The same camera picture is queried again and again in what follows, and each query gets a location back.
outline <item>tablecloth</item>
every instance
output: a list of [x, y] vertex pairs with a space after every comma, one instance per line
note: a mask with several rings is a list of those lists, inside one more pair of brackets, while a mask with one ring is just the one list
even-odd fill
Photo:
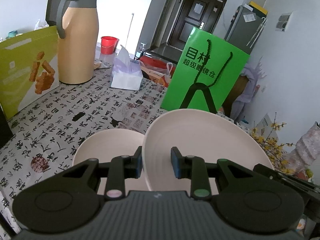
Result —
[[[112, 128], [145, 134], [152, 122], [167, 112], [160, 108], [166, 92], [163, 86], [143, 79], [139, 91], [114, 89], [110, 88], [110, 75], [110, 68], [98, 69], [86, 84], [60, 84], [9, 121], [14, 136], [0, 150], [0, 199], [1, 213], [14, 229], [18, 226], [9, 210], [14, 197], [68, 169], [86, 138]], [[8, 236], [0, 232], [1, 237]]]

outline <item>beige thermos jug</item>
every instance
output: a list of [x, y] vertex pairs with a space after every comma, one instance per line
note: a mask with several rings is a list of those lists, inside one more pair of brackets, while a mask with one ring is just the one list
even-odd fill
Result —
[[65, 84], [89, 81], [93, 77], [99, 32], [97, 0], [61, 0], [57, 31], [59, 80]]

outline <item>plate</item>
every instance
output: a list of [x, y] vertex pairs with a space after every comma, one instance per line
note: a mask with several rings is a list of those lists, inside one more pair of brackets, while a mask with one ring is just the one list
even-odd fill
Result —
[[[142, 145], [144, 135], [127, 129], [108, 129], [93, 134], [78, 148], [72, 166], [89, 158], [99, 159], [99, 163], [111, 162], [112, 158], [120, 155], [134, 155], [137, 148]], [[98, 194], [103, 195], [107, 178], [101, 178]], [[139, 179], [126, 179], [125, 191], [148, 191], [143, 171]]]
[[[250, 170], [258, 163], [273, 169], [261, 147], [230, 121], [201, 110], [178, 109], [158, 117], [149, 127], [142, 145], [142, 160], [149, 190], [186, 190], [189, 179], [176, 179], [170, 150], [178, 147], [182, 156], [195, 155], [208, 163], [228, 159]], [[218, 194], [210, 178], [212, 194]]]

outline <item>thermos handle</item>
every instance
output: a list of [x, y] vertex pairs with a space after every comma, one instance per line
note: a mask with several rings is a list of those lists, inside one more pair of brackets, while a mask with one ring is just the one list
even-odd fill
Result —
[[61, 0], [59, 4], [58, 12], [57, 12], [57, 31], [61, 39], [64, 39], [66, 37], [66, 32], [62, 27], [62, 17], [63, 17], [64, 8], [68, 1], [79, 1], [79, 0]]

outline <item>dark brown door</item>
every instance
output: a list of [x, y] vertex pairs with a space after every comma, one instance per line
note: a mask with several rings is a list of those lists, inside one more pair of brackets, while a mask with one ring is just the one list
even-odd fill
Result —
[[212, 33], [226, 0], [184, 0], [169, 44], [184, 49], [193, 27]]

